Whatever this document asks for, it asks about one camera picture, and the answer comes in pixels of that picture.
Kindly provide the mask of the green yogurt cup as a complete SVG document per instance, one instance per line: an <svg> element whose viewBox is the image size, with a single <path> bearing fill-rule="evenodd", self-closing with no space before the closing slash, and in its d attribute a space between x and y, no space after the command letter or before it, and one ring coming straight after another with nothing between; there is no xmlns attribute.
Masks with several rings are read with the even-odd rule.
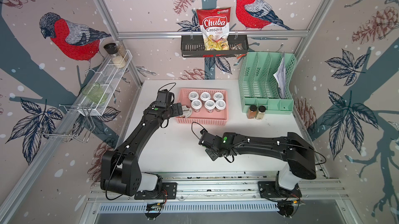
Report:
<svg viewBox="0 0 399 224"><path fill-rule="evenodd" d="M202 104L201 100L199 100L199 99L195 99L195 100L191 101L191 108L194 112L200 112L202 106L203 106L203 104Z"/></svg>
<svg viewBox="0 0 399 224"><path fill-rule="evenodd" d="M212 113L216 107L215 101L214 100L205 101L204 107L207 110L207 112Z"/></svg>
<svg viewBox="0 0 399 224"><path fill-rule="evenodd" d="M198 92L192 91L188 94L188 98L190 101L196 100L199 98Z"/></svg>

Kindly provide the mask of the white yogurt bottle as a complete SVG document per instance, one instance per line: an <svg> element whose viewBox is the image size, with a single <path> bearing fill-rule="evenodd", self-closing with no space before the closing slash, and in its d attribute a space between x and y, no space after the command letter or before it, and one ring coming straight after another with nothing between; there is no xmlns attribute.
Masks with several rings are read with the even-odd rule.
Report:
<svg viewBox="0 0 399 224"><path fill-rule="evenodd" d="M215 102L215 109L217 112L221 112L226 109L226 102L222 99Z"/></svg>
<svg viewBox="0 0 399 224"><path fill-rule="evenodd" d="M224 95L221 92L216 92L213 95L213 99L214 99L214 101L223 100L224 99Z"/></svg>
<svg viewBox="0 0 399 224"><path fill-rule="evenodd" d="M201 93L200 97L199 97L203 102L206 102L208 100L211 100L211 94L209 92L203 92Z"/></svg>

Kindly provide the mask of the Chobani yogurt cup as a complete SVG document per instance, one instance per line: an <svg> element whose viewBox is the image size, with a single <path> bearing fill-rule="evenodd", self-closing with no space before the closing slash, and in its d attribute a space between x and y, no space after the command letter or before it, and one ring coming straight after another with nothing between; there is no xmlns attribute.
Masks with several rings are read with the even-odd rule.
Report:
<svg viewBox="0 0 399 224"><path fill-rule="evenodd" d="M193 112L193 110L190 106L183 105L182 106L182 115L180 115L179 117L184 118L184 119L190 118L190 116L192 115L192 112Z"/></svg>

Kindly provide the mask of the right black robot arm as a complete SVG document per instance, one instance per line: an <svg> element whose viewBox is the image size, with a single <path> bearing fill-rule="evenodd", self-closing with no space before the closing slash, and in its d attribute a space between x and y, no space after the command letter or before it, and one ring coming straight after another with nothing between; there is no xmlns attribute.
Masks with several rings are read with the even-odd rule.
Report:
<svg viewBox="0 0 399 224"><path fill-rule="evenodd" d="M261 138L226 132L219 137L202 129L200 134L198 144L206 148L206 153L213 161L219 157L248 154L286 162L285 167L277 173L277 189L292 191L300 180L316 178L315 150L297 133L288 132L286 137Z"/></svg>

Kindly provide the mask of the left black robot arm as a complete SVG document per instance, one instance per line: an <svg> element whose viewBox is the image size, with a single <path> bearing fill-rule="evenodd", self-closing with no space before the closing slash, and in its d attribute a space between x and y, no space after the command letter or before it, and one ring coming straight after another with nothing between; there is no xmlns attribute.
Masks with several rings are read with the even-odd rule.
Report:
<svg viewBox="0 0 399 224"><path fill-rule="evenodd" d="M104 153L100 187L105 193L132 197L143 192L155 198L163 195L161 176L142 173L138 161L145 145L163 122L183 115L181 103L174 103L174 99L174 93L168 89L159 90L157 99L143 111L130 136L113 151Z"/></svg>

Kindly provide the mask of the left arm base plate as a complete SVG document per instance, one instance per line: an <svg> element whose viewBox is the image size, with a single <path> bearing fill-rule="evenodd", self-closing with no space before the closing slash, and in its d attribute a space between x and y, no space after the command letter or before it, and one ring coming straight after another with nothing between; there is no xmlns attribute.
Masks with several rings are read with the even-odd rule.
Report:
<svg viewBox="0 0 399 224"><path fill-rule="evenodd" d="M135 200L174 200L177 193L176 182L166 182L156 186L154 191L138 191Z"/></svg>

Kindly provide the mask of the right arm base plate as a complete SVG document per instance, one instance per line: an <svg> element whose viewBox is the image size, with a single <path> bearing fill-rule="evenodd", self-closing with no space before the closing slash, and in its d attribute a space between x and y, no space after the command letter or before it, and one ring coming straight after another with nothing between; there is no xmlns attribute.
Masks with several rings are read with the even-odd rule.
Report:
<svg viewBox="0 0 399 224"><path fill-rule="evenodd" d="M302 198L299 185L296 184L293 190L287 190L279 187L275 181L259 181L257 183L261 198Z"/></svg>

